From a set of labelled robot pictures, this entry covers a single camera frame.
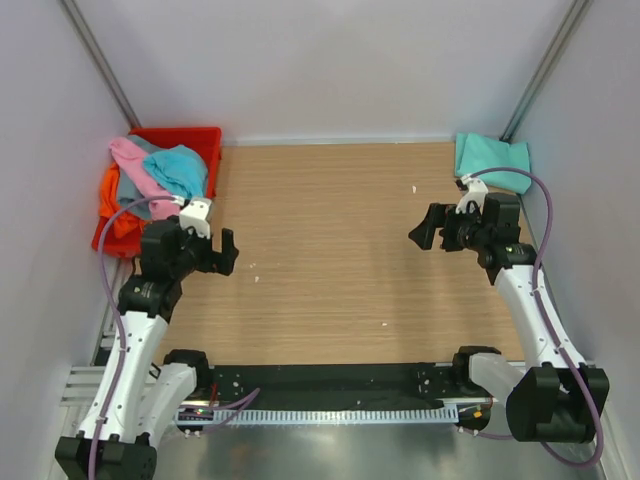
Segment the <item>bright blue t shirt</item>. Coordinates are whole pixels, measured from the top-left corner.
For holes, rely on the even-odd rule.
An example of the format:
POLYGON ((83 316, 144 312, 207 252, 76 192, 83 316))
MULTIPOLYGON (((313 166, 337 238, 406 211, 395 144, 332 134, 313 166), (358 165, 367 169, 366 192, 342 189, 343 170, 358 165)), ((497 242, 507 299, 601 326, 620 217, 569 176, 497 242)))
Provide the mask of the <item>bright blue t shirt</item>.
POLYGON ((143 168, 169 193, 184 198, 204 197, 208 170, 198 153, 178 145, 147 155, 143 168))

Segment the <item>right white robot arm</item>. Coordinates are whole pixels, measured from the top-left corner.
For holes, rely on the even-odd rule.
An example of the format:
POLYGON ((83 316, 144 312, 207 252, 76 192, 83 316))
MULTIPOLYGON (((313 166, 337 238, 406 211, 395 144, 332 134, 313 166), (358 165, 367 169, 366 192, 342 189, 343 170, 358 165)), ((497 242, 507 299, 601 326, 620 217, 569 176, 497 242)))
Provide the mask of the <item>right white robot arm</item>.
POLYGON ((514 322, 525 368, 500 353, 468 348, 468 379, 506 408, 511 436, 520 442, 589 443, 600 431, 609 393, 605 372, 588 366, 572 345, 536 268, 535 248, 520 240, 520 205, 514 195, 489 193, 459 205, 430 204, 408 237, 421 250, 440 237, 446 252, 470 250, 514 322))

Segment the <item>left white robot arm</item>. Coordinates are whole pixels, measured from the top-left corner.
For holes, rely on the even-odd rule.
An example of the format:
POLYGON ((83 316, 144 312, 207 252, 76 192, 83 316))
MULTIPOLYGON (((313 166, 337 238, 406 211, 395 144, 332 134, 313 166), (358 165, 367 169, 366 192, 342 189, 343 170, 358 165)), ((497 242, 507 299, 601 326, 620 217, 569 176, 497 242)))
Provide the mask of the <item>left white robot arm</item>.
POLYGON ((85 419, 72 436, 59 438, 55 459, 70 479, 150 479, 158 446, 181 403, 207 387, 206 354, 174 350, 152 387, 155 351, 191 273, 232 274, 239 251, 234 233, 211 235, 181 226, 178 218, 150 223, 141 237, 140 269, 118 293, 116 335, 101 383, 85 419))

